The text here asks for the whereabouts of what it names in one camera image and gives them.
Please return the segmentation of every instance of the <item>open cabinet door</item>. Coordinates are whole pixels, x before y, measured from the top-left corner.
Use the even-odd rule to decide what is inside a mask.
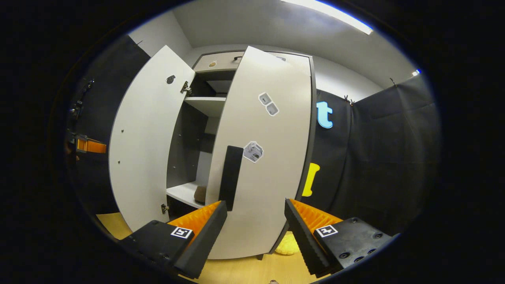
[[[167,222],[167,161],[172,133],[193,70],[164,46],[135,76],[111,133],[109,172],[114,198],[132,231],[151,220]]]
[[[270,102],[278,112],[269,113]],[[209,259],[269,252],[286,223],[284,202],[294,199],[304,168],[311,124],[311,77],[249,46],[237,68],[216,134],[206,204],[218,200],[228,146],[255,141],[263,155],[241,157],[233,208]]]

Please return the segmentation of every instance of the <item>ceiling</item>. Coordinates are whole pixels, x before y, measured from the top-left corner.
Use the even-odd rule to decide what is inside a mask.
[[[366,35],[323,13],[280,0],[197,0],[174,10],[193,48],[259,44],[292,49],[339,63],[382,88],[417,67],[377,31]]]

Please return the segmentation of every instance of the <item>white shelf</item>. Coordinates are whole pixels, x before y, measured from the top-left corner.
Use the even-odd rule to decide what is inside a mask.
[[[184,101],[209,117],[220,117],[226,98],[187,97]]]
[[[204,205],[198,204],[194,200],[194,192],[197,186],[198,184],[196,182],[188,182],[170,187],[167,188],[167,195],[195,208],[202,208]]]

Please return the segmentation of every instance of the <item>ceiling light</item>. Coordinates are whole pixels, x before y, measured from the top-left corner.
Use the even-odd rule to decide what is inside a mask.
[[[370,34],[372,32],[372,29],[369,26],[365,25],[364,23],[358,21],[357,19],[349,16],[348,14],[340,10],[335,9],[334,7],[331,7],[330,5],[326,5],[319,1],[315,0],[281,0],[281,1],[304,6],[309,9],[319,11],[335,19],[338,19],[348,25],[351,25],[356,29],[364,32],[365,34]]]

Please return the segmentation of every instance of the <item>blue letter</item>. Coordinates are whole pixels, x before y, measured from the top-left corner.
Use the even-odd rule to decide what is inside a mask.
[[[318,102],[316,104],[317,107],[317,121],[319,125],[324,128],[331,128],[333,126],[333,122],[328,120],[328,114],[333,113],[331,108],[328,108],[327,102]]]

